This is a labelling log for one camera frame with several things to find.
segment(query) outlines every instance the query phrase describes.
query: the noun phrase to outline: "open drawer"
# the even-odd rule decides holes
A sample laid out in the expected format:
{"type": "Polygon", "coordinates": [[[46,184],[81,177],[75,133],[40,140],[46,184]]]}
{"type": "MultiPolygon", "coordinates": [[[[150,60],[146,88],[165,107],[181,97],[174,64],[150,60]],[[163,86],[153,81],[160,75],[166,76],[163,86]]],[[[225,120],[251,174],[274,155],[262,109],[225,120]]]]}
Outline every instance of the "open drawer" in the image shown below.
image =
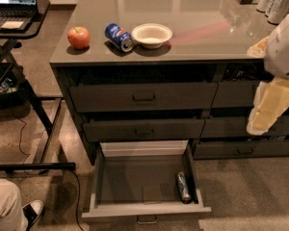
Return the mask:
{"type": "Polygon", "coordinates": [[[145,224],[211,212],[203,206],[194,163],[190,145],[181,155],[167,156],[104,157],[98,149],[90,209],[83,221],[145,224]],[[189,204],[181,201],[176,185],[180,171],[188,176],[189,204]]]}

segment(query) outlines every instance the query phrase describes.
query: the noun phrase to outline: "gray concrete floor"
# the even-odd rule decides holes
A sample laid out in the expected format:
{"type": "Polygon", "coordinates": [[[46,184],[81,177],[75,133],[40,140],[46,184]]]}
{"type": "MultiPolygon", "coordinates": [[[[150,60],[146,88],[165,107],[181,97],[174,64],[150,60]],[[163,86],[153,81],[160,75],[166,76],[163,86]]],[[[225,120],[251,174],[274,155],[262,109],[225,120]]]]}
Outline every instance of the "gray concrete floor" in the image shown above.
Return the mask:
{"type": "MultiPolygon", "coordinates": [[[[61,96],[49,66],[71,10],[51,10],[36,38],[23,40],[13,54],[24,66],[25,75],[39,96],[61,96]]],[[[43,101],[49,113],[52,101],[43,101]]],[[[43,126],[28,103],[0,111],[0,164],[31,163],[43,126]]],[[[45,162],[75,162],[80,179],[78,215],[90,199],[94,167],[90,164],[72,119],[62,103],[45,162]]],[[[205,206],[212,208],[207,218],[165,221],[154,225],[80,224],[86,231],[180,230],[190,231],[289,231],[289,157],[240,160],[195,161],[197,179],[205,206]]],[[[25,204],[33,199],[44,202],[45,216],[35,230],[80,230],[76,222],[78,184],[68,171],[0,172],[21,189],[25,204]]]]}

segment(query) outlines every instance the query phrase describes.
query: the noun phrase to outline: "countertop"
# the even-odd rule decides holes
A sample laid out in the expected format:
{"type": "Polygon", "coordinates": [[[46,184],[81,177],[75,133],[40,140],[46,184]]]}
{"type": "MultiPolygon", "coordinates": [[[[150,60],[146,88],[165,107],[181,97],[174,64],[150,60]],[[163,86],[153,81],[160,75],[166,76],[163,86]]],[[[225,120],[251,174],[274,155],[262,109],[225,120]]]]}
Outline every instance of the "countertop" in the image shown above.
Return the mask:
{"type": "Polygon", "coordinates": [[[275,28],[256,5],[235,0],[80,0],[50,60],[52,67],[169,64],[254,60],[247,50],[275,28]],[[105,37],[110,23],[129,33],[144,23],[168,26],[173,37],[156,50],[141,46],[119,52],[105,37]],[[92,41],[83,51],[69,46],[73,26],[89,29],[92,41]]]}

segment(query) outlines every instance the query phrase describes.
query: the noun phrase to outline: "apple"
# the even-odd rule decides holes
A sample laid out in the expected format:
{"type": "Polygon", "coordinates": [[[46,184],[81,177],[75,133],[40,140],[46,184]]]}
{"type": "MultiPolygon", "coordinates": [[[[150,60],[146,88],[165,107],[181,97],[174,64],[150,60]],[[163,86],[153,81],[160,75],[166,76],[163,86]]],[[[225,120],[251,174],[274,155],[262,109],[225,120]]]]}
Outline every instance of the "apple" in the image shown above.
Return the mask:
{"type": "Polygon", "coordinates": [[[84,50],[89,47],[91,36],[85,27],[72,27],[67,33],[67,39],[76,50],[84,50]]]}

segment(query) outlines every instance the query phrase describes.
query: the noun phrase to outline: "drawer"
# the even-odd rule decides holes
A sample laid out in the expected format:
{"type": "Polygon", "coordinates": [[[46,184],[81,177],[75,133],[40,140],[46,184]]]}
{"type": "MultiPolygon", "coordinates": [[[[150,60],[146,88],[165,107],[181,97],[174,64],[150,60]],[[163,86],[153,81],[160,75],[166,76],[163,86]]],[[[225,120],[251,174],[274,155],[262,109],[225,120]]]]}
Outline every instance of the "drawer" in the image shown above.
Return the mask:
{"type": "Polygon", "coordinates": [[[92,121],[83,124],[89,142],[93,141],[155,141],[199,138],[204,120],[148,119],[92,121]]]}
{"type": "Polygon", "coordinates": [[[210,108],[217,84],[90,85],[69,88],[78,113],[210,108]]]}
{"type": "Polygon", "coordinates": [[[212,141],[196,145],[195,159],[286,156],[289,141],[212,141]]]}
{"type": "Polygon", "coordinates": [[[260,81],[225,81],[218,83],[212,108],[252,107],[260,81]]]}
{"type": "Polygon", "coordinates": [[[188,141],[102,142],[104,157],[181,155],[188,141]]]}
{"type": "MultiPolygon", "coordinates": [[[[212,117],[205,119],[202,138],[246,137],[248,117],[212,117]]],[[[276,123],[263,136],[287,136],[289,135],[289,115],[278,118],[276,123]]]]}
{"type": "Polygon", "coordinates": [[[182,155],[150,157],[105,158],[98,150],[90,208],[82,214],[83,221],[154,223],[211,212],[203,206],[194,163],[189,146],[182,155]],[[177,189],[175,175],[180,171],[188,176],[193,196],[189,204],[182,203],[177,189]]]}
{"type": "Polygon", "coordinates": [[[269,136],[287,136],[289,135],[289,115],[282,115],[278,118],[276,123],[270,128],[269,136]]]}
{"type": "Polygon", "coordinates": [[[202,138],[244,137],[249,136],[246,117],[212,117],[205,119],[202,138]]]}

